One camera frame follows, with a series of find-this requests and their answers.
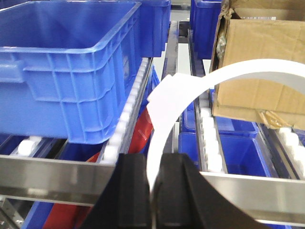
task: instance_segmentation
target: blue bin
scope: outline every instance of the blue bin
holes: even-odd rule
[[[194,50],[199,59],[211,59],[220,13],[221,0],[192,0],[190,20],[193,29]]]
[[[142,60],[140,5],[31,1],[0,11],[0,133],[107,140]]]
[[[231,118],[216,117],[219,134],[255,138],[258,133],[256,123]]]
[[[53,205],[53,203],[36,201],[25,218],[21,229],[42,229]]]
[[[9,135],[0,135],[0,145],[8,139]]]
[[[198,166],[197,139],[194,133],[180,133],[178,136],[178,153],[187,154],[190,159]]]
[[[302,144],[305,145],[305,130],[295,129],[295,133],[299,136],[299,139],[302,142]]]
[[[86,161],[100,151],[102,144],[85,145],[68,143],[59,156],[60,160]],[[36,201],[30,209],[21,229],[41,229],[45,224],[53,203]]]
[[[0,9],[8,8],[14,5],[25,3],[31,0],[0,0]]]
[[[188,111],[193,111],[193,110],[194,110],[194,102],[191,102],[191,103],[187,106],[187,110],[188,110]]]
[[[256,140],[229,135],[220,135],[220,140],[228,173],[271,176]]]
[[[195,122],[195,112],[194,110],[186,109],[182,113],[181,119],[181,132],[196,133],[196,122]]]
[[[142,57],[161,57],[170,25],[170,0],[139,0]]]

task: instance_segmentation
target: metal rail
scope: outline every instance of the metal rail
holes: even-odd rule
[[[134,107],[132,108],[132,113],[131,113],[129,122],[126,126],[125,133],[122,136],[122,141],[120,142],[120,145],[118,146],[118,152],[120,152],[122,154],[127,154],[128,150],[129,150],[134,126],[135,126],[137,118],[138,118],[138,113],[140,110],[141,102],[143,100],[145,88],[148,83],[149,75],[152,73],[152,70],[153,70],[153,68],[152,68],[153,59],[152,58],[143,58],[141,66],[144,64],[146,66],[146,68],[144,70],[144,77],[140,84],[140,89],[139,89],[138,95],[136,97]],[[97,160],[97,163],[103,163],[102,156],[103,156],[103,153],[105,152],[105,150],[107,150],[108,143],[109,143],[109,141],[107,141],[103,144],[100,156]]]
[[[178,63],[178,40],[179,40],[179,21],[171,21],[168,41],[166,46],[166,53],[162,71],[162,80],[167,75],[174,75],[177,72]],[[163,152],[164,153],[174,153],[174,127],[171,130]]]
[[[305,181],[201,173],[225,198],[262,223],[305,226]]]
[[[190,54],[190,65],[191,65],[191,75],[198,76],[198,77],[204,77],[205,76],[205,70],[203,66],[202,60],[197,58],[197,53],[193,49],[193,31],[189,30],[188,33],[188,43],[189,43],[189,54]],[[197,137],[197,147],[199,150],[199,169],[201,171],[207,171],[207,164],[204,158],[205,152],[204,152],[204,146],[203,146],[203,129],[201,126],[201,119],[200,119],[200,105],[199,105],[199,98],[196,98],[194,100],[194,112],[195,112],[195,125],[196,125],[196,137]],[[221,146],[221,141],[219,137],[218,127],[216,123],[216,119],[214,118],[214,126],[216,129],[216,138],[219,143],[219,154],[222,156],[223,159],[223,170],[225,173],[228,173],[227,166],[224,160],[224,153],[223,148]]]

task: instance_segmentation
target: metal frame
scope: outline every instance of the metal frame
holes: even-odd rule
[[[197,58],[197,53],[195,52],[193,48],[193,31],[189,30],[188,32],[188,43],[189,43],[189,53],[190,53],[190,66],[191,66],[191,75],[198,76],[198,77],[204,77],[205,76],[205,69],[203,66],[202,60]],[[195,124],[196,124],[196,133],[203,133],[203,129],[201,126],[201,119],[200,119],[200,105],[199,105],[199,98],[196,98],[194,100],[194,112],[195,112]],[[214,126],[216,129],[216,138],[219,143],[219,153],[222,156],[223,159],[223,170],[225,173],[228,173],[227,166],[224,160],[224,153],[223,148],[221,146],[220,137],[218,134],[218,127],[216,123],[216,119],[214,118]],[[204,146],[203,146],[203,135],[196,134],[197,137],[197,147],[199,150],[199,169],[201,171],[207,171],[207,164],[205,161],[205,152],[204,152]]]
[[[179,22],[172,22],[169,41],[173,38],[178,42],[178,30]],[[167,49],[177,54],[177,42]],[[174,55],[172,60],[171,53],[167,53],[164,75],[175,73],[176,58],[177,55]],[[192,72],[196,70],[196,75],[203,76],[204,74],[197,70],[196,62],[193,58]],[[134,117],[130,128],[134,128]],[[130,133],[126,133],[124,142],[127,143],[130,137]],[[0,195],[92,206],[106,186],[113,169],[113,165],[103,164],[102,161],[98,164],[1,155]],[[305,226],[305,181],[206,172],[202,175],[227,199],[258,221]],[[16,226],[10,219],[8,222],[9,227]]]
[[[171,21],[161,80],[163,80],[167,75],[174,75],[177,72],[178,40],[179,40],[179,21]],[[170,134],[168,135],[168,138],[166,140],[163,149],[164,153],[175,152],[174,130],[175,128],[173,127]]]

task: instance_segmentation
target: brown cardboard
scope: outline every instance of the brown cardboard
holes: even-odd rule
[[[268,20],[241,19],[257,17]],[[304,0],[223,2],[211,70],[262,58],[305,63],[304,21]],[[215,116],[266,122],[262,114],[271,111],[279,120],[305,129],[305,96],[284,85],[264,80],[238,80],[221,83],[216,91]]]

